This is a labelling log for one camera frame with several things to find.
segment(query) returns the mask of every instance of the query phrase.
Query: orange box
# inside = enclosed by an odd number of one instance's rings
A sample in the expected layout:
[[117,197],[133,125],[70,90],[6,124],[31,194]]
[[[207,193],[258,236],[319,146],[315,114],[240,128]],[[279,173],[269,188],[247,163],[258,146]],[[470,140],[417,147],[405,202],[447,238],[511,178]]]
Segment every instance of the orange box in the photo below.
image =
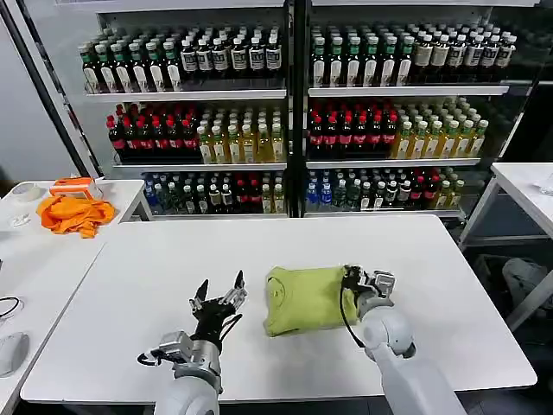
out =
[[102,199],[102,191],[91,177],[56,180],[50,188],[52,196],[72,196],[80,199]]

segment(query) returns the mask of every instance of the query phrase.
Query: orange towel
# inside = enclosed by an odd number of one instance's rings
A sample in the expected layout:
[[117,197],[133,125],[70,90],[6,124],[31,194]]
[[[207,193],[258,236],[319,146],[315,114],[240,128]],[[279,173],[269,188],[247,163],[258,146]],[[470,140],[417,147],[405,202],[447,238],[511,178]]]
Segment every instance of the orange towel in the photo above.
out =
[[115,208],[107,201],[89,201],[70,196],[44,199],[36,212],[44,227],[54,233],[79,231],[82,238],[94,238],[98,225],[109,223]]

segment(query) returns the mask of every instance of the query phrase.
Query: water bottle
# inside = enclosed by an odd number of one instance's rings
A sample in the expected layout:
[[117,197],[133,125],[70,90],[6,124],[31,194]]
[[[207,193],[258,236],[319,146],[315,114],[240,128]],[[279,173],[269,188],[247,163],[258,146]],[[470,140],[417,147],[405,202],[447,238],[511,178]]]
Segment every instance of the water bottle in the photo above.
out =
[[316,212],[319,210],[319,195],[315,183],[308,186],[307,196],[305,198],[305,208],[307,212]]
[[322,185],[321,206],[319,210],[321,212],[330,212],[331,206],[332,206],[332,190],[330,190],[330,183],[324,183]]

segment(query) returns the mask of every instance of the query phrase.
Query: robotic hand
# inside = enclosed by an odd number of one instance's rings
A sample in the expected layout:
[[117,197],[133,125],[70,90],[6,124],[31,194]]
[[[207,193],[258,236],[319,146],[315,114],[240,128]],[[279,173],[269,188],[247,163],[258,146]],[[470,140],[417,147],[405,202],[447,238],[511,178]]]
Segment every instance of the robotic hand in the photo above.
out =
[[[391,410],[394,415],[467,415],[440,369],[416,355],[410,325],[390,300],[394,283],[389,272],[368,274],[360,266],[346,266],[340,290],[344,324],[378,365]],[[347,323],[342,306],[344,289],[354,294],[365,343]]]
[[157,348],[138,356],[138,362],[146,366],[158,366],[162,361],[173,363],[175,381],[165,396],[156,402],[155,415],[219,414],[217,398],[223,392],[219,355],[223,350],[223,339],[242,317],[241,314],[233,315],[247,296],[244,287],[240,271],[234,288],[224,297],[206,301],[207,280],[204,281],[194,299],[190,300],[192,314],[198,320],[194,334],[188,336],[184,331],[167,333]]

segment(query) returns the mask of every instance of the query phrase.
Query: cable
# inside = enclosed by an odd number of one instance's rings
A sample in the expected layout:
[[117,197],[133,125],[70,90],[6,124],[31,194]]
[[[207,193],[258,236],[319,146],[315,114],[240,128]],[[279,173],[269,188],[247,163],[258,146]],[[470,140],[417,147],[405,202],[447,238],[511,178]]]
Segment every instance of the cable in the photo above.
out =
[[17,308],[17,306],[19,305],[19,303],[21,302],[21,300],[17,297],[2,297],[2,298],[0,298],[0,301],[6,301],[6,300],[15,301],[16,303],[11,307],[11,309],[6,311],[5,313],[0,313],[0,318],[6,317],[9,313],[11,313],[13,310],[15,310]]
[[353,333],[353,330],[352,330],[351,326],[349,325],[349,322],[347,322],[346,313],[344,312],[344,301],[342,299],[343,297],[344,297],[344,285],[342,284],[340,286],[340,313],[342,314],[342,320],[344,321],[344,324],[346,325],[347,331],[349,331],[349,334],[352,335],[352,337],[355,340],[355,342],[357,343],[357,345],[360,348],[365,348],[365,344],[355,335],[355,333]]

